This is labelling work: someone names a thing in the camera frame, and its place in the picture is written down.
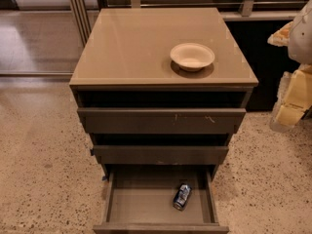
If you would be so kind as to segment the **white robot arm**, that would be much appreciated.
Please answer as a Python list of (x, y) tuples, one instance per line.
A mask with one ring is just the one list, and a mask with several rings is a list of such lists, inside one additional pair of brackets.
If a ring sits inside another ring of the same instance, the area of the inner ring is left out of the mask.
[(299, 63), (293, 73), (284, 72), (272, 110), (270, 128), (282, 133), (292, 129), (312, 107), (312, 0), (267, 42), (286, 46), (289, 58)]

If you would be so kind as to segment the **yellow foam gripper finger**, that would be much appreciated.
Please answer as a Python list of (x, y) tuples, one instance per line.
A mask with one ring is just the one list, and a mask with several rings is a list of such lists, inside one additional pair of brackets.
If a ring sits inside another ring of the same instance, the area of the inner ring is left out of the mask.
[(312, 106), (312, 65), (302, 64), (280, 80), (270, 128), (275, 132), (292, 129)]
[(290, 21), (279, 30), (271, 34), (267, 40), (267, 43), (277, 47), (288, 46), (290, 42), (290, 32), (292, 25), (293, 23)]

